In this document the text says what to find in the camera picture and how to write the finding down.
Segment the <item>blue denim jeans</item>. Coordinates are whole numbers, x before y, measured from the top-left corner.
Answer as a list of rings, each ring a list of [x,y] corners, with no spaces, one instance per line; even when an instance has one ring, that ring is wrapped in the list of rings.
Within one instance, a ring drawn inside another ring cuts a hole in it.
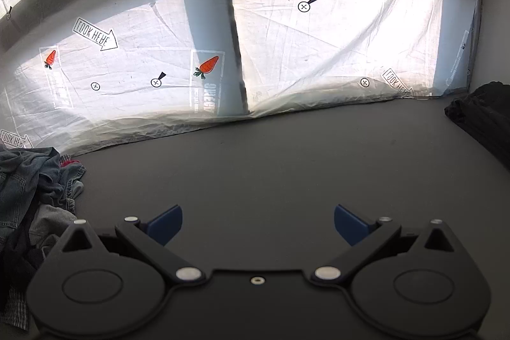
[[[1,243],[17,230],[31,205],[52,205],[75,212],[86,169],[55,148],[14,148],[1,152]]]

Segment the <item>grey cloth garment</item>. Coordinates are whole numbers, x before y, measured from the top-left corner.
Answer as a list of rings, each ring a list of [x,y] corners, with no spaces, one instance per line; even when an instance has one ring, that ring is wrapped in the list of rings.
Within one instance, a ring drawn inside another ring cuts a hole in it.
[[[43,258],[46,258],[68,226],[76,219],[73,213],[60,207],[40,205],[29,227],[30,243],[41,251]]]

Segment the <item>red knitted garment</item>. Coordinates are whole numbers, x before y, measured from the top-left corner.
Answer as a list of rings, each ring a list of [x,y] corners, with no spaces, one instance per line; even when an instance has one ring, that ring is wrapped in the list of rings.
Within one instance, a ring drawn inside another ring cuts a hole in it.
[[[80,161],[78,161],[78,160],[65,160],[65,161],[62,161],[60,163],[60,167],[61,168],[64,168],[64,167],[67,167],[67,166],[72,166],[72,165],[80,165]]]

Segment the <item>checkered dark shirt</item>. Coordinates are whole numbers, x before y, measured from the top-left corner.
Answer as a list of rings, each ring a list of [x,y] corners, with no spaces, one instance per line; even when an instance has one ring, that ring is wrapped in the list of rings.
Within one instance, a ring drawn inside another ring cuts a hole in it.
[[[1,322],[28,332],[29,315],[26,290],[16,286],[1,286]]]

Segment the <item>folded black trousers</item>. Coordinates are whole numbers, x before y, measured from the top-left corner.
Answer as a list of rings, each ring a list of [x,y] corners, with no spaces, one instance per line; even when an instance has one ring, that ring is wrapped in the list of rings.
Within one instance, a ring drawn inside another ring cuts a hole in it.
[[[509,102],[510,86],[492,81],[465,98],[454,99],[444,114],[509,168]]]

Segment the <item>white printed carrot curtain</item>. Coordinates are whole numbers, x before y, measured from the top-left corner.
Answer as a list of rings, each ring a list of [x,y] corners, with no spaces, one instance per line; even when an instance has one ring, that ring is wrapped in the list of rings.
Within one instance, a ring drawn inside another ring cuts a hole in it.
[[[470,83],[480,0],[1,0],[1,145],[76,155]]]

